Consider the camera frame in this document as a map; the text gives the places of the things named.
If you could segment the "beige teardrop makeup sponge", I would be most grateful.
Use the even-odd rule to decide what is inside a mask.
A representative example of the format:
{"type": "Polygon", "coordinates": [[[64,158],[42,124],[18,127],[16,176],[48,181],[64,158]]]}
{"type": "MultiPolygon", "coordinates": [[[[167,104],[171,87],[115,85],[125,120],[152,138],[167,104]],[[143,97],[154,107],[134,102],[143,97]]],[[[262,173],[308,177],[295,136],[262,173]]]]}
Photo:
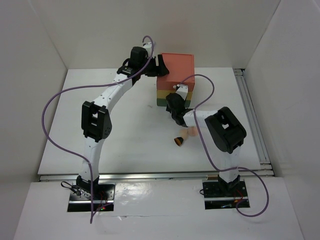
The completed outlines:
{"type": "Polygon", "coordinates": [[[179,131],[180,137],[185,141],[188,139],[189,137],[189,133],[188,133],[188,129],[187,128],[183,128],[179,131]]]}

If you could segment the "round beige powder puff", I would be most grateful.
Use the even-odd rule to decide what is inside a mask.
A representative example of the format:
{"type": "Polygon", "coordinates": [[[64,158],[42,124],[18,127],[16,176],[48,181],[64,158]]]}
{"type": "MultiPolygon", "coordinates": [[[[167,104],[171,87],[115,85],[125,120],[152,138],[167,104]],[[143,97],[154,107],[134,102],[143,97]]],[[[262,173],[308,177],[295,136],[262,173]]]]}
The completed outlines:
{"type": "Polygon", "coordinates": [[[191,126],[187,129],[187,133],[191,137],[195,137],[199,135],[199,131],[196,126],[191,126]]]}

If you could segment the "small black kabuki brush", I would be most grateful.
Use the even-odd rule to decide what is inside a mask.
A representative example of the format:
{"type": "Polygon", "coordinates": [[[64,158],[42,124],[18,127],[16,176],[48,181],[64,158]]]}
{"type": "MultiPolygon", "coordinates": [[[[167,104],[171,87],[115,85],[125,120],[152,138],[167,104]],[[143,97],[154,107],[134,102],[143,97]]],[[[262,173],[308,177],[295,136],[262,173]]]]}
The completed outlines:
{"type": "Polygon", "coordinates": [[[175,142],[175,144],[176,144],[177,146],[180,147],[180,146],[183,144],[184,139],[183,139],[181,136],[179,136],[179,137],[174,138],[174,142],[175,142]]]}

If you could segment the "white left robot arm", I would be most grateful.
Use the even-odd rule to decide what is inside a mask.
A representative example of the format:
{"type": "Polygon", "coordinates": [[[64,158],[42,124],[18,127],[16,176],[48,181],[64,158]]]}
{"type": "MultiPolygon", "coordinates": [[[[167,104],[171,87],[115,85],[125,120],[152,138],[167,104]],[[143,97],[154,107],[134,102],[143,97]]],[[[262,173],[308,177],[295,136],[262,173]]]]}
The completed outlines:
{"type": "Polygon", "coordinates": [[[93,101],[85,101],[81,110],[81,129],[85,137],[81,171],[76,179],[81,194],[88,200],[97,197],[99,187],[99,161],[105,139],[112,131],[111,111],[120,98],[130,90],[142,75],[163,77],[170,72],[163,56],[152,56],[152,43],[134,46],[130,57],[117,70],[111,86],[93,101]]]}

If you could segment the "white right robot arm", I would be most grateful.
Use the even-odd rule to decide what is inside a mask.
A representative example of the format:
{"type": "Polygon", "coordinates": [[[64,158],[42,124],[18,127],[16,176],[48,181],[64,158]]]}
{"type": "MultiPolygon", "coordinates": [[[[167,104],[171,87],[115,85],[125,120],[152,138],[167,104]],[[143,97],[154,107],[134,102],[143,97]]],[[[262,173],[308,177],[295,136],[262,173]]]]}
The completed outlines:
{"type": "Polygon", "coordinates": [[[185,101],[177,93],[166,97],[166,111],[176,124],[184,128],[208,129],[215,146],[223,153],[218,174],[218,190],[230,196],[240,182],[239,154],[247,132],[229,107],[204,111],[185,107],[185,101]]]}

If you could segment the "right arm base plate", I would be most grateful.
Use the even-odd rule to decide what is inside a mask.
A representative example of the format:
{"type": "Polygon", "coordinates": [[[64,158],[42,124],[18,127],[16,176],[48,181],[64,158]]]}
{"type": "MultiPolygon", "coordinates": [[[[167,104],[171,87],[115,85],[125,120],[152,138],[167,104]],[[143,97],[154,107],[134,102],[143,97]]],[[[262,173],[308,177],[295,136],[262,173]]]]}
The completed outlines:
{"type": "Polygon", "coordinates": [[[223,192],[217,181],[204,181],[199,193],[204,197],[206,210],[250,208],[248,192],[244,181],[229,192],[223,192]]]}

